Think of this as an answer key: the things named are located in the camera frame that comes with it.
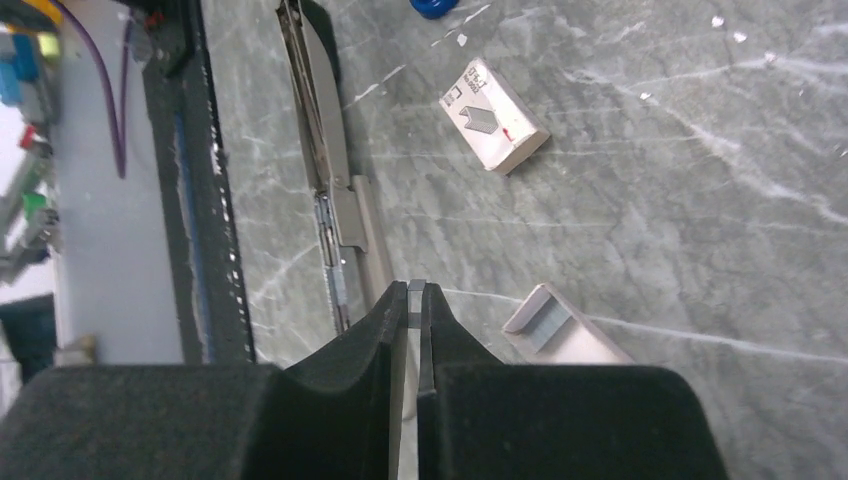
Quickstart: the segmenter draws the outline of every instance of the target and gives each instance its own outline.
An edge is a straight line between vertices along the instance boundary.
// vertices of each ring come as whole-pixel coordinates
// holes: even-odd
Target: marble surface
[[[204,5],[257,346],[288,365],[333,329],[276,3]],[[507,361],[550,281],[685,376],[734,478],[848,476],[848,2],[322,4],[398,278]],[[475,56],[552,132],[509,178],[437,103]]]

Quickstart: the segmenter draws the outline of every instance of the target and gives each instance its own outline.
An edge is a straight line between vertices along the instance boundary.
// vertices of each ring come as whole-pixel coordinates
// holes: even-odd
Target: blue ring
[[[456,6],[459,0],[409,0],[418,13],[428,20],[443,17]]]

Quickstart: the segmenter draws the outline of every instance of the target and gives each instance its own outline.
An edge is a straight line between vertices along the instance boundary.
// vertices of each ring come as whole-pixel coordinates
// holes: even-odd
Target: blue line
[[[180,177],[183,179],[183,187],[185,188],[185,205],[183,208],[188,217],[189,241],[191,242],[192,263],[194,264],[194,278],[197,281],[197,300],[200,310],[200,325],[203,329],[203,337],[206,339],[206,349],[204,352],[204,363],[213,363],[215,361],[215,348],[212,345],[212,334],[209,326],[209,297],[206,294],[206,281],[203,277],[203,259],[200,255],[200,241],[197,233],[197,217],[194,213],[194,189],[191,185],[189,177],[188,154],[186,153],[185,142],[185,127],[183,125],[183,117],[180,114],[174,116],[174,126],[177,133],[177,148],[180,156]]]

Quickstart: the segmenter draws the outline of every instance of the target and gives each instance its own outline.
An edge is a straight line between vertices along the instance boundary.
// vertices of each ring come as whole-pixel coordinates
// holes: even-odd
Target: blue tape roll
[[[429,20],[435,20],[439,17],[443,17],[446,13],[451,11],[458,1],[459,0],[409,0],[409,3],[412,4],[412,8],[420,13],[422,17]]]

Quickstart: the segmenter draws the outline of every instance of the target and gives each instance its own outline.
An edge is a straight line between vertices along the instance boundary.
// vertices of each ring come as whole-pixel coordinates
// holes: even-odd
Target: wire
[[[124,134],[126,133],[124,125],[124,119],[126,118],[124,107],[126,105],[127,59],[129,56],[129,47],[127,42],[124,42],[123,58],[121,62],[121,126],[119,128],[118,116],[115,113],[115,99],[112,94],[112,82],[109,80],[109,72],[106,70],[106,64],[103,62],[103,56],[100,55],[100,50],[98,50],[97,45],[94,43],[94,39],[91,38],[91,35],[79,19],[77,19],[77,17],[74,16],[68,7],[66,7],[60,0],[50,0],[50,3],[62,13],[63,17],[68,19],[68,22],[74,30],[76,30],[80,38],[82,38],[83,43],[85,43],[86,48],[88,48],[88,51],[91,53],[94,65],[97,67],[97,75],[100,77],[100,86],[103,88],[103,96],[106,100],[106,114],[109,121],[109,133],[112,137],[112,153],[115,157],[115,167],[118,169],[118,178],[123,179],[127,174],[126,148],[124,145]],[[127,20],[127,26],[124,32],[125,40],[129,38],[131,22],[131,19]]]

